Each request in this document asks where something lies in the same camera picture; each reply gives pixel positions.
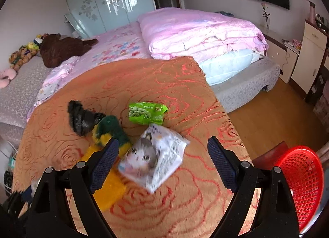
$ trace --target orange blanket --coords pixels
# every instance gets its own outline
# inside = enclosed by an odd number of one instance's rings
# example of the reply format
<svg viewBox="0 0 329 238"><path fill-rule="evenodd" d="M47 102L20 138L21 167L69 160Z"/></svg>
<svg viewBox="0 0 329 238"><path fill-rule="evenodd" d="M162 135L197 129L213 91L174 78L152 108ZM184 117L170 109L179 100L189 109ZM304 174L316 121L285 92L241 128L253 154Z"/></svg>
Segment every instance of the orange blanket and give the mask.
<svg viewBox="0 0 329 238"><path fill-rule="evenodd" d="M151 195L124 179L127 191L104 217L118 237L209 237L218 225L232 193L227 190L207 152L208 138L215 135L240 160L249 155L227 113L206 83L192 58L170 61L128 59L98 66L72 80L50 100L35 109L19 148L14 189L27 188L45 168L71 168L92 144L69 126L67 104L82 101L83 107L119 118L135 141L146 126L128 120L128 105L151 101L165 104L164 126L191 143L183 164ZM70 209L77 229L85 232L68 190ZM257 207L256 191L242 231L252 223Z"/></svg>

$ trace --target pink stuffed toy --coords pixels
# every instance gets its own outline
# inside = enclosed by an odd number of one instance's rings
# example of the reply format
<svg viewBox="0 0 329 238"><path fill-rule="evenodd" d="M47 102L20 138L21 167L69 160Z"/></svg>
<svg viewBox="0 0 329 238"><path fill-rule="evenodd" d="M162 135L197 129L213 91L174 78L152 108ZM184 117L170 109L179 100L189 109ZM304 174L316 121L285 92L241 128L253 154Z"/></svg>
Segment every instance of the pink stuffed toy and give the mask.
<svg viewBox="0 0 329 238"><path fill-rule="evenodd" d="M14 69L0 71L0 88L4 88L9 85L10 80L13 80L16 75L17 73Z"/></svg>

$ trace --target pink bedsheet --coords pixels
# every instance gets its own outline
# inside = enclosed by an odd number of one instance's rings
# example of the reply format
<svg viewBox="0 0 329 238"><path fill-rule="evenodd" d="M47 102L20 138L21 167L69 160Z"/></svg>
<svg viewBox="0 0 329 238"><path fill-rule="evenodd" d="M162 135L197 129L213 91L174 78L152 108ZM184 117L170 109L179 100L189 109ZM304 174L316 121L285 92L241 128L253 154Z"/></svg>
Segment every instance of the pink bedsheet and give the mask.
<svg viewBox="0 0 329 238"><path fill-rule="evenodd" d="M143 39L156 59L192 56L197 63L231 50L268 49L251 22L213 12L163 8L139 16Z"/></svg>
<svg viewBox="0 0 329 238"><path fill-rule="evenodd" d="M72 57L52 70L43 83L40 92L47 92L49 85L53 85L51 88L55 88L55 90L45 94L46 96L43 99L34 103L28 113L27 120L29 120L36 107L51 98L59 89L84 72L113 61L130 58L151 58L142 38L138 22L122 26L93 38L97 38L99 42L90 51L81 57Z"/></svg>

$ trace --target vase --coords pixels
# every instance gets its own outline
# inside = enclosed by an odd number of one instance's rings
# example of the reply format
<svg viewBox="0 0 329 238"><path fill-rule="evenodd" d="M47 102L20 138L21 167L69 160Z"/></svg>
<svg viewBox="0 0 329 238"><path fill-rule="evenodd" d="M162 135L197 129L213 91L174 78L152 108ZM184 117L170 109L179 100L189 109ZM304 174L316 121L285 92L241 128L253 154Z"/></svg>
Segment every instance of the vase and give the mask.
<svg viewBox="0 0 329 238"><path fill-rule="evenodd" d="M269 22L270 22L270 18L268 18L268 20L265 19L265 27L268 30L269 30Z"/></svg>

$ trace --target pink comforter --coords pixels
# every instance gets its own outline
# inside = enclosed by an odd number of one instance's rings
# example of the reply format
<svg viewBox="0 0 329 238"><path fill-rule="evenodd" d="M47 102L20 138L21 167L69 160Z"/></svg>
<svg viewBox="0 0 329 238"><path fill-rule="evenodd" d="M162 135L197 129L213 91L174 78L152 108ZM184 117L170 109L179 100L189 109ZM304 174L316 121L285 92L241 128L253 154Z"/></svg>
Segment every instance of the pink comforter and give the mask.
<svg viewBox="0 0 329 238"><path fill-rule="evenodd" d="M201 63L231 50L268 49L262 32L251 22L212 12L164 8L139 16L138 22L156 59L193 56Z"/></svg>

